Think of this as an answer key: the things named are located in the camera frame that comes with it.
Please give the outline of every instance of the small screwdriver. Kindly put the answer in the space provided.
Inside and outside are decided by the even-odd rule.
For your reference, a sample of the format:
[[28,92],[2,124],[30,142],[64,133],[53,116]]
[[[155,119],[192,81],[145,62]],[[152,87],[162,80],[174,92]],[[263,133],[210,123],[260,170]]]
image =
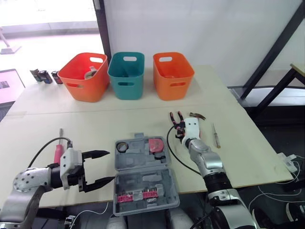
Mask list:
[[[63,129],[59,129],[59,137],[63,137]],[[59,139],[58,145],[56,145],[55,155],[54,155],[54,163],[61,164],[61,156],[63,154],[63,145],[62,139]]]
[[213,123],[213,130],[214,130],[214,138],[215,138],[216,147],[220,148],[219,138],[218,138],[218,134],[217,134],[217,132],[215,130],[214,123]]

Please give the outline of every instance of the table surface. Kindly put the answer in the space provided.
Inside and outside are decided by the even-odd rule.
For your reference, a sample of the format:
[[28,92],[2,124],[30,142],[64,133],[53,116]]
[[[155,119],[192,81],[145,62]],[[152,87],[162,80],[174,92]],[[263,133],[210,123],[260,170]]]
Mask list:
[[298,73],[305,77],[305,64],[302,63],[292,63],[290,65],[293,69],[295,69]]
[[[57,137],[59,128],[81,151],[94,149],[111,153],[85,162],[88,183],[101,177],[113,176],[115,142],[133,138],[134,133],[166,137],[171,127],[169,112],[201,113],[202,140],[217,152],[234,187],[245,187],[292,179],[259,129],[224,86],[211,66],[197,66],[186,97],[178,101],[162,101],[152,86],[152,73],[147,71],[143,98],[122,101],[108,89],[97,103],[72,99],[63,85],[34,84],[25,89],[8,115],[0,123],[0,146],[5,176],[1,176],[0,206],[12,189],[17,173],[27,167],[36,152],[50,139]],[[214,145],[212,123],[215,124],[221,148]],[[194,169],[196,165],[180,142],[170,135],[170,144],[177,156]],[[55,145],[47,147],[36,159],[34,167],[44,167],[53,161]],[[171,157],[179,193],[206,191],[201,176],[183,167]],[[64,191],[55,189],[44,194],[40,206],[64,206],[113,199],[113,181],[90,193],[79,193],[78,187]]]

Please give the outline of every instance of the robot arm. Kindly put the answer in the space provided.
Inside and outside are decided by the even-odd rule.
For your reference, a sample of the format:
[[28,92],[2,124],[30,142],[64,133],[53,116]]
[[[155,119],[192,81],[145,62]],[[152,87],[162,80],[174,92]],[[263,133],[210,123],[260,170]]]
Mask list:
[[183,126],[183,131],[182,127],[179,127],[179,132],[182,131],[183,136],[176,137],[188,149],[191,160],[198,166],[204,179],[208,189],[208,199],[213,207],[210,216],[213,227],[216,229],[257,229],[237,190],[232,188],[221,158],[200,139],[198,119],[186,118],[183,124],[181,123],[176,126]]
[[68,148],[61,157],[61,165],[51,164],[46,168],[27,168],[17,174],[13,190],[0,211],[0,229],[31,228],[39,208],[41,196],[54,188],[79,185],[79,191],[99,189],[114,177],[104,177],[87,185],[83,162],[86,158],[98,158],[109,154],[94,150],[81,153]]

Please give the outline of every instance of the teal basket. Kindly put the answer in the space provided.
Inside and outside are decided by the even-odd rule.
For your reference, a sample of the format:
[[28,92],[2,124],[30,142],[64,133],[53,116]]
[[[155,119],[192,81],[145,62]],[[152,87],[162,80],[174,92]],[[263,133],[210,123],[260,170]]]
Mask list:
[[143,94],[144,55],[140,52],[117,52],[110,61],[108,75],[116,97],[140,99]]

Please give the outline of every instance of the gray tool case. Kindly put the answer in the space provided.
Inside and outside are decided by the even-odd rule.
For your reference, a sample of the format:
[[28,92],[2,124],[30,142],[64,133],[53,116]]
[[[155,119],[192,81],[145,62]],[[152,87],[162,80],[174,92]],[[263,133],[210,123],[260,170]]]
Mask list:
[[[148,141],[152,138],[163,141],[162,152],[150,153]],[[118,151],[118,144],[122,145],[125,152]],[[119,173],[114,179],[113,214],[126,216],[179,206],[173,172],[167,167],[169,162],[167,146],[162,137],[144,137],[143,133],[139,133],[135,134],[134,139],[117,141],[115,168]],[[149,193],[157,193],[158,197],[149,198],[147,191],[150,190],[153,192]],[[129,197],[133,201],[120,202],[118,197]]]

